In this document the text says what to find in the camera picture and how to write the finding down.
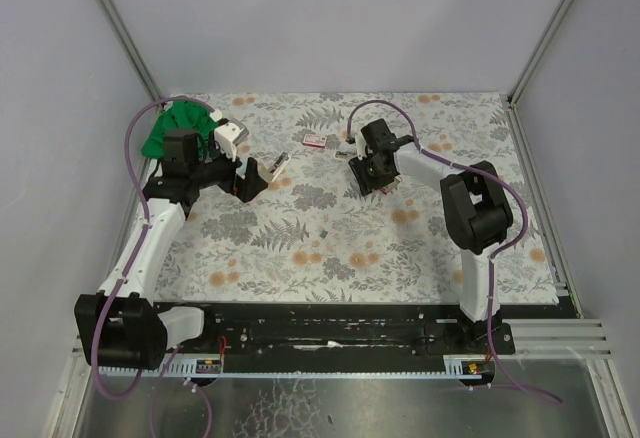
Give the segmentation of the olive green stapler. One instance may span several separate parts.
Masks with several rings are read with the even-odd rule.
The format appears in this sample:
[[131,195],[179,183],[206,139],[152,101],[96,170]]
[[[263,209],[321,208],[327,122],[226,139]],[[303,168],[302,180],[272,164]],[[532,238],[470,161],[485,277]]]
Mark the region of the olive green stapler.
[[267,181],[275,181],[285,170],[286,166],[291,161],[291,157],[288,153],[282,152],[276,161],[267,169]]

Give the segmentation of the red staple box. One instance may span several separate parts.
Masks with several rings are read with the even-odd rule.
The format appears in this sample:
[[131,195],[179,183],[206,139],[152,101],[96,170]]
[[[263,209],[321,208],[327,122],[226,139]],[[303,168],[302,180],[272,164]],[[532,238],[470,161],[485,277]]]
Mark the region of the red staple box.
[[328,137],[325,135],[317,135],[307,133],[302,139],[302,145],[311,148],[325,149],[327,146]]

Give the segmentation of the staple strip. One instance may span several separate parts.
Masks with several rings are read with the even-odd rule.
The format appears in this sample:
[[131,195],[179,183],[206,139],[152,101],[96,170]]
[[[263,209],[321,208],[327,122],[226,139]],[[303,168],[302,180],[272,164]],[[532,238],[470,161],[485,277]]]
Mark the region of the staple strip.
[[380,189],[380,191],[381,191],[383,194],[391,193],[391,192],[393,192],[394,190],[396,190],[396,189],[397,189],[397,187],[399,186],[399,184],[400,184],[400,182],[399,182],[398,180],[394,180],[394,181],[393,181],[393,182],[391,182],[390,184],[385,185],[384,187],[382,187],[382,188]]

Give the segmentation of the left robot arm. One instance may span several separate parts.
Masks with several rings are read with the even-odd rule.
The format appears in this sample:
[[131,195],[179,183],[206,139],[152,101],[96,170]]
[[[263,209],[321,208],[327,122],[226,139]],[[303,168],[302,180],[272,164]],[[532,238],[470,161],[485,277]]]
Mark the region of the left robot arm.
[[74,307],[92,368],[155,370],[167,350],[203,333],[202,309],[180,305],[160,312],[153,294],[169,248],[202,190],[217,186],[248,203],[267,188],[257,160],[238,156],[247,135],[244,125],[231,120],[207,139],[192,129],[164,136],[158,170],[142,189],[142,218],[99,290],[80,295]]

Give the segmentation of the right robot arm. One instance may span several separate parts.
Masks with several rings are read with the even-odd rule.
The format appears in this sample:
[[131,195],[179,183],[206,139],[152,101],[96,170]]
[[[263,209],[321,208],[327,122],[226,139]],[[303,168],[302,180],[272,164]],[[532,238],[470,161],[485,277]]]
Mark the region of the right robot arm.
[[440,193],[446,231],[461,250],[460,308],[472,322],[493,316],[499,305],[489,303],[496,289],[489,278],[490,256],[506,240],[513,224],[493,165],[483,161],[455,172],[443,159],[421,151],[411,136],[396,136],[383,119],[351,132],[347,142],[356,146],[349,166],[363,196],[388,187],[400,176]]

